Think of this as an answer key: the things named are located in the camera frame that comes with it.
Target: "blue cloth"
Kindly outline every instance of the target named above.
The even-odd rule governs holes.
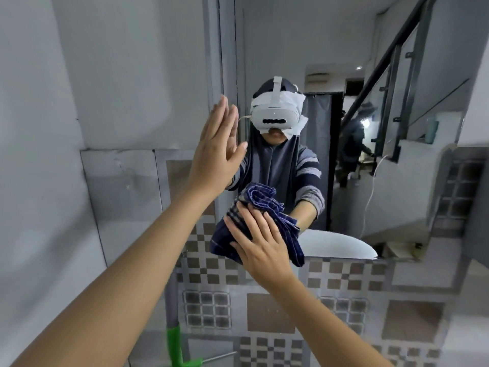
[[[268,212],[273,221],[277,224],[280,234],[287,245],[290,260],[297,267],[301,267],[304,265],[304,254],[297,240],[300,232],[300,229],[296,226],[297,220],[283,213],[284,204],[279,203],[273,198],[275,193],[275,188],[260,183],[250,183],[236,197],[233,205],[229,208],[227,215],[234,221],[236,226],[251,239],[251,233],[239,213],[236,203],[238,201],[241,201],[244,205],[251,203],[254,208],[262,212]],[[221,220],[217,224],[216,231],[212,235],[210,242],[211,253],[228,257],[242,265],[238,253],[235,248],[230,245],[230,243],[234,241],[235,239],[229,232],[226,224]]]

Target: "sink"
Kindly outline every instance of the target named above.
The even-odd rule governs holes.
[[[376,259],[377,253],[365,242],[344,234],[306,229],[299,236],[304,256],[340,259]]]

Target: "person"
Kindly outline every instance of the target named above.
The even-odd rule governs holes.
[[[21,353],[12,367],[120,367],[160,299],[194,224],[224,191],[246,153],[226,144],[237,118],[227,99],[211,112],[184,191]],[[322,366],[390,365],[294,277],[285,243],[267,215],[239,206],[252,240],[227,221],[244,267],[288,312]]]
[[[338,152],[340,169],[336,172],[336,180],[339,182],[340,188],[346,188],[348,175],[356,171],[361,153],[365,152],[369,156],[374,154],[363,143],[365,126],[362,122],[370,118],[375,111],[376,107],[372,103],[363,103],[358,109],[358,115],[341,132]]]
[[[271,92],[273,84],[273,79],[266,81],[253,94],[253,98]],[[280,90],[302,96],[300,113],[305,97],[297,91],[297,87],[283,78]],[[284,213],[297,220],[297,227],[301,231],[309,228],[325,208],[316,154],[300,144],[299,135],[288,138],[276,128],[261,133],[253,123],[250,123],[248,143],[246,157],[227,189],[240,193],[250,182],[274,187],[277,191],[274,198],[284,204]]]

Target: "white cable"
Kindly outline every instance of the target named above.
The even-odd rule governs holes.
[[[382,157],[382,160],[378,163],[378,165],[375,169],[375,172],[374,172],[374,178],[372,180],[372,192],[370,193],[370,198],[368,199],[368,202],[365,205],[365,211],[363,212],[363,228],[362,228],[362,233],[360,234],[360,239],[363,237],[363,234],[365,233],[365,228],[366,228],[366,224],[367,224],[367,209],[368,209],[368,206],[370,205],[370,201],[372,200],[372,197],[374,196],[375,178],[377,176],[377,171],[378,171],[378,168],[381,165],[382,161],[385,160],[387,157],[388,157],[387,155]]]

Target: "gray curtain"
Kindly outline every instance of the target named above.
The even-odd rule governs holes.
[[[321,192],[325,206],[328,198],[328,174],[330,165],[331,101],[329,94],[306,94],[302,114],[309,118],[301,132],[301,144],[311,149],[321,167]],[[324,211],[310,226],[311,229],[326,230],[327,216]]]

